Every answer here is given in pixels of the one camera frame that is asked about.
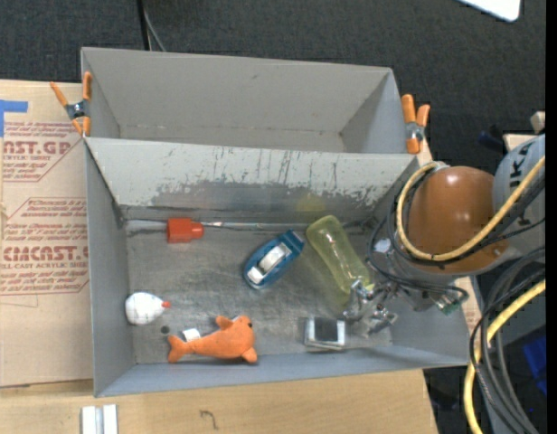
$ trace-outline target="gray carpet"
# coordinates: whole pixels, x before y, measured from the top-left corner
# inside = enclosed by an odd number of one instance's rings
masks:
[[[523,0],[514,23],[455,0],[144,3],[170,52],[393,68],[401,94],[430,103],[431,151],[451,165],[493,173],[502,154],[479,134],[531,132],[545,110],[546,0]],[[143,49],[136,1],[0,0],[0,79],[78,81],[82,46]],[[466,432],[461,374],[427,375],[441,434]]]

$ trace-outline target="blue tape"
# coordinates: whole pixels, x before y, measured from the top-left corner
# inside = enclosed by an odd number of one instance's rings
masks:
[[[27,101],[6,101],[0,99],[0,137],[4,135],[4,122],[6,112],[27,112]]]

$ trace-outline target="stain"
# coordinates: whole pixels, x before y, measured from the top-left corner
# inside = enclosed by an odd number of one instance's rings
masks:
[[[218,430],[218,425],[216,424],[216,417],[211,411],[200,410],[200,418],[210,418],[212,420],[212,428]]]

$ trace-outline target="brown sphere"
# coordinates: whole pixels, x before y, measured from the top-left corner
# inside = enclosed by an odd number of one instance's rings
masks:
[[[453,251],[476,236],[493,217],[494,177],[466,166],[445,167],[429,175],[415,192],[407,218],[407,236],[430,254]],[[500,241],[444,269],[421,266],[435,273],[473,273],[493,263],[507,248]]]

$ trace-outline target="white toy chicken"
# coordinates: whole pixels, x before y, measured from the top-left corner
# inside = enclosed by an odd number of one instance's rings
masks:
[[[148,325],[170,308],[168,301],[151,293],[137,292],[126,299],[126,317],[132,325]]]

